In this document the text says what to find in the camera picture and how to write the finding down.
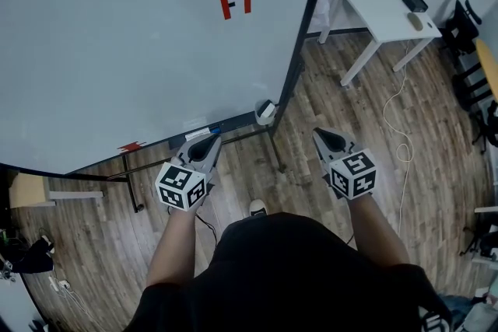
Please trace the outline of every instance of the black device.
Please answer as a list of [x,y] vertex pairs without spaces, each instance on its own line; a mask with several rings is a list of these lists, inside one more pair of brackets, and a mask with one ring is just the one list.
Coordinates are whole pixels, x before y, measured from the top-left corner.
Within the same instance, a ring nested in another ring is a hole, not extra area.
[[411,12],[425,12],[429,6],[423,0],[403,0]]

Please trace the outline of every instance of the wooden floor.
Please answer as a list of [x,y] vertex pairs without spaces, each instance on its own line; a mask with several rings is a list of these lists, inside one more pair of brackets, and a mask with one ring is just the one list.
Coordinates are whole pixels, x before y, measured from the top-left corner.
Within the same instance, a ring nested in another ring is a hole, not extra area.
[[[223,147],[216,187],[200,214],[218,234],[247,215],[251,200],[261,198],[271,212],[288,211],[315,218],[348,239],[349,212],[321,179],[311,140],[317,126],[352,133],[369,147],[381,170],[374,197],[390,223],[398,228],[398,210],[406,165],[396,159],[403,138],[382,118],[384,102],[402,82],[391,67],[405,53],[405,44],[384,44],[348,88],[339,80],[368,45],[368,33],[329,37],[325,45],[308,40],[303,48],[306,71],[290,101],[276,135],[287,170],[280,174],[269,140],[260,135]],[[471,146],[472,126],[451,92],[452,67],[431,44],[408,67],[405,90],[387,111],[391,123],[407,132],[416,147],[403,208],[401,237],[414,263],[425,268],[438,292],[471,295],[483,266],[458,252],[470,239],[462,228],[473,222],[472,209],[491,202],[487,161]],[[129,156],[130,167],[162,159],[170,151],[158,145]],[[67,279],[90,314],[106,331],[121,330],[131,319],[144,287],[148,264],[167,222],[153,181],[160,167],[133,175],[138,201],[145,211],[133,213],[123,183],[77,183],[53,180],[53,188],[101,188],[101,200],[64,201],[55,208],[24,208],[14,212],[23,232],[36,239],[43,227],[54,238],[59,279]],[[93,173],[121,171],[114,160]],[[196,270],[211,259],[211,232],[198,223]],[[50,288],[48,273],[27,275],[26,282],[42,313],[64,330],[99,330],[74,305]]]

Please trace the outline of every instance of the person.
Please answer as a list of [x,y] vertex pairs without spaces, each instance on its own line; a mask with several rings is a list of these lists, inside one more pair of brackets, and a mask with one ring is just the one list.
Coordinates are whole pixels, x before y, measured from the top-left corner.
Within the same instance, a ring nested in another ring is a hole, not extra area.
[[448,331],[451,315],[371,195],[348,201],[358,250],[261,200],[194,278],[195,213],[173,210],[125,329]]

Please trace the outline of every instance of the white table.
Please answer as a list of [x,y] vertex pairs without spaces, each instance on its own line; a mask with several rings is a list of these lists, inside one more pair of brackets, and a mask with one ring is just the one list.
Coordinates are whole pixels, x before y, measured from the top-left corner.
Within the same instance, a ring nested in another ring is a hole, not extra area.
[[[393,70],[399,71],[403,65],[414,58],[434,37],[441,33],[436,24],[425,12],[417,13],[423,23],[422,30],[416,30],[408,20],[410,10],[402,0],[346,0],[365,22],[366,27],[373,36],[372,41],[358,57],[353,66],[341,80],[341,85],[346,86],[356,76],[361,68],[374,55],[382,43],[396,40],[420,40],[415,47],[400,60]],[[337,10],[339,0],[331,1],[330,21]],[[321,31],[318,41],[323,44],[327,39],[331,27],[327,26]]]

